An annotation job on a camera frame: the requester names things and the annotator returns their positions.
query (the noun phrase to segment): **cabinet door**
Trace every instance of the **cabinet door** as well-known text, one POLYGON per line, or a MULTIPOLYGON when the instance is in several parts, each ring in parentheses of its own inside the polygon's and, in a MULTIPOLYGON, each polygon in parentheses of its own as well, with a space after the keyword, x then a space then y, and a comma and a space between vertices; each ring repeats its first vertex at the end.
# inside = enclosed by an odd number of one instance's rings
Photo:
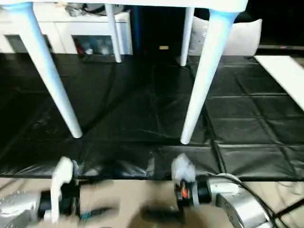
MULTIPOLYGON (((132 54, 130 27, 127 23, 116 23, 120 53, 132 54)), ((112 54, 113 46, 107 22, 57 22, 56 27, 67 53, 87 52, 112 54)))
MULTIPOLYGON (((65 53, 57 28, 52 22, 39 23, 46 43, 53 53, 65 53)), ((13 23, 0 23, 0 51, 3 53, 27 53, 13 23)))

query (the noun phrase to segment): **floor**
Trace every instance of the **floor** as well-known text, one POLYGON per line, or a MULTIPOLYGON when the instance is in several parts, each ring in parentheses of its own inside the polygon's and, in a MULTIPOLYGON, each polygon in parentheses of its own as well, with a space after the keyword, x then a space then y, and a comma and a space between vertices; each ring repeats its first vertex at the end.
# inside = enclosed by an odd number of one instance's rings
MULTIPOLYGON (((1 186, 16 179, 0 179, 1 186)), ((249 187, 265 200, 275 211, 279 211, 304 196, 304 183, 300 182, 251 182, 249 187)), ((47 179, 17 179, 13 184, 1 189, 1 196, 15 190, 42 190, 50 186, 47 179)), ((201 206, 198 210, 186 210, 186 223, 176 221, 160 223, 145 221, 139 211, 146 205, 161 205, 176 208, 171 181, 114 180, 81 190, 81 210, 89 211, 102 205, 115 205, 117 210, 102 216, 79 222, 76 217, 60 219, 59 228, 232 228, 226 214, 218 208, 201 206)), ((304 207, 283 217, 291 228, 304 227, 304 207)), ((43 221, 37 228, 56 227, 43 221)))

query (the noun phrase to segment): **black cable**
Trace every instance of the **black cable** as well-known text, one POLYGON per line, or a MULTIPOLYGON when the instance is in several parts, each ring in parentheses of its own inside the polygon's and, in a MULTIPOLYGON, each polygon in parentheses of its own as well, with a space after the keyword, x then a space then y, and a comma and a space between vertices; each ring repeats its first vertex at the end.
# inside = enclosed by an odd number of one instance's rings
POLYGON ((256 200, 259 202, 259 204, 262 206, 262 208, 264 209, 265 213, 268 215, 270 222, 273 224, 274 227, 278 227, 275 219, 277 218, 283 225, 285 228, 289 228, 283 221, 281 218, 278 218, 276 216, 276 213, 270 208, 270 206, 268 204, 266 204, 258 195, 256 195, 247 185, 245 185, 244 183, 229 177, 229 176, 212 176, 212 178, 225 178, 230 180, 232 183, 239 185, 240 187, 244 188, 245 190, 247 190, 251 195, 253 195, 256 200))

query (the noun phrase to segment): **black tarp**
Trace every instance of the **black tarp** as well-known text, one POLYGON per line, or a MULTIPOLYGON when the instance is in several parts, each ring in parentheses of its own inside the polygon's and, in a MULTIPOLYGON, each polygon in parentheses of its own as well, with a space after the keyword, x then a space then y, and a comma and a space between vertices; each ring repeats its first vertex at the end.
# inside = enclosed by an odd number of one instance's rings
POLYGON ((197 57, 186 67, 53 58, 84 136, 72 138, 30 58, 2 54, 0 176, 49 178, 67 156, 83 178, 169 180, 185 153, 198 174, 304 180, 304 112, 253 58, 221 59, 189 145, 180 135, 197 57))

